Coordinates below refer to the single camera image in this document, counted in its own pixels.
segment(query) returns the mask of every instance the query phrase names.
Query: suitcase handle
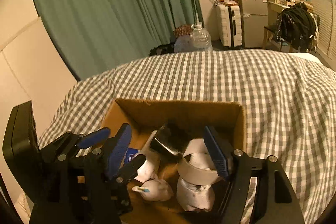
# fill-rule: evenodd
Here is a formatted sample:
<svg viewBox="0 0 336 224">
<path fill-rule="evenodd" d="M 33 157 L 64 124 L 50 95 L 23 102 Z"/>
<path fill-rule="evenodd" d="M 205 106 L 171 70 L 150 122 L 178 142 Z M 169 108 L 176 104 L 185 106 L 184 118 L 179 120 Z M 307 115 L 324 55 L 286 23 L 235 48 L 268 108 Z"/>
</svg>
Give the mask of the suitcase handle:
<svg viewBox="0 0 336 224">
<path fill-rule="evenodd" d="M 236 36 L 236 21 L 235 20 L 232 21 L 232 25 L 233 25 L 233 35 Z"/>
</svg>

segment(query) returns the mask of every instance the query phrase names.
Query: black jacket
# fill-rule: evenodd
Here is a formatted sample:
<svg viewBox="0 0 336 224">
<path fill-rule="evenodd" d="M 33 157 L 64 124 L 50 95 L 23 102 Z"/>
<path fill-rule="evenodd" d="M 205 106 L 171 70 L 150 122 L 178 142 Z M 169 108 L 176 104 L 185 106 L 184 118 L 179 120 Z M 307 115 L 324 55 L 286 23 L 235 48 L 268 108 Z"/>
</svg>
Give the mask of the black jacket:
<svg viewBox="0 0 336 224">
<path fill-rule="evenodd" d="M 275 39 L 279 42 L 280 38 L 283 38 L 294 49 L 298 50 L 300 46 L 300 51 L 306 52 L 314 39 L 315 31 L 316 25 L 307 12 L 307 6 L 298 3 L 283 10 L 278 16 Z"/>
</svg>

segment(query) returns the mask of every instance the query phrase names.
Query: gingham blanket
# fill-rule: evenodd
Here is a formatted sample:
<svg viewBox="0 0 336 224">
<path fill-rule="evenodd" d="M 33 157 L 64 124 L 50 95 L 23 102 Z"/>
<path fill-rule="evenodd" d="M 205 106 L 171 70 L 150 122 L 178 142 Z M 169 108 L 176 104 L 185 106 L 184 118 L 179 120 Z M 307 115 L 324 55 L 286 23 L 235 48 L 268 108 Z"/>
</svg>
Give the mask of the gingham blanket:
<svg viewBox="0 0 336 224">
<path fill-rule="evenodd" d="M 246 152 L 279 158 L 305 223 L 314 223 L 336 191 L 336 73 L 323 65 L 264 50 L 135 60 L 75 85 L 40 138 L 40 147 L 68 130 L 97 130 L 117 97 L 240 102 L 246 109 Z M 255 182 L 242 223 L 251 214 Z"/>
</svg>

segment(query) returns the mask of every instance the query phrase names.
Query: cardboard box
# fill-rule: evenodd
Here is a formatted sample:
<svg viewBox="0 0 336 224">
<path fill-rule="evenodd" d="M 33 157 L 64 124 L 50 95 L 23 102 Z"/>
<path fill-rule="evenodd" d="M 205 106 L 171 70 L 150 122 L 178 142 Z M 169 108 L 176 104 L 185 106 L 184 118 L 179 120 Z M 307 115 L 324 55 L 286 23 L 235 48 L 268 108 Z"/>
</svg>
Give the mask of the cardboard box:
<svg viewBox="0 0 336 224">
<path fill-rule="evenodd" d="M 131 148 L 141 149 L 154 129 L 159 129 L 167 121 L 175 122 L 193 138 L 202 138 L 203 128 L 213 125 L 223 138 L 234 148 L 246 148 L 246 123 L 243 107 L 234 102 L 194 102 L 194 101 L 146 101 L 116 99 L 112 102 L 102 122 L 102 127 L 111 129 L 113 137 L 123 123 L 132 127 Z M 175 164 L 161 160 L 159 178 L 165 179 L 176 194 L 179 174 Z M 136 180 L 128 184 L 134 210 L 121 217 L 128 224 L 168 224 L 199 223 L 198 218 L 190 219 L 175 197 L 166 202 L 144 201 L 133 186 L 141 186 Z"/>
</svg>

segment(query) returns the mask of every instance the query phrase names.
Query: plastic bottle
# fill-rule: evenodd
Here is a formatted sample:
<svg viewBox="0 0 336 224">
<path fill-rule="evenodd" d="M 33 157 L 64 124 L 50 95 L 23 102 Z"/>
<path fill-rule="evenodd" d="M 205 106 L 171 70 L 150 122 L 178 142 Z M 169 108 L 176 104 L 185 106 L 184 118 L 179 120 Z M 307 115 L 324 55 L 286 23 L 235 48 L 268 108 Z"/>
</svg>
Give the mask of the plastic bottle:
<svg viewBox="0 0 336 224">
<path fill-rule="evenodd" d="M 190 52 L 192 50 L 192 47 L 190 47 L 190 35 L 182 35 L 174 43 L 174 52 Z"/>
<path fill-rule="evenodd" d="M 190 43 L 195 51 L 212 51 L 211 36 L 202 22 L 197 22 L 191 26 L 193 31 L 190 34 Z"/>
</svg>

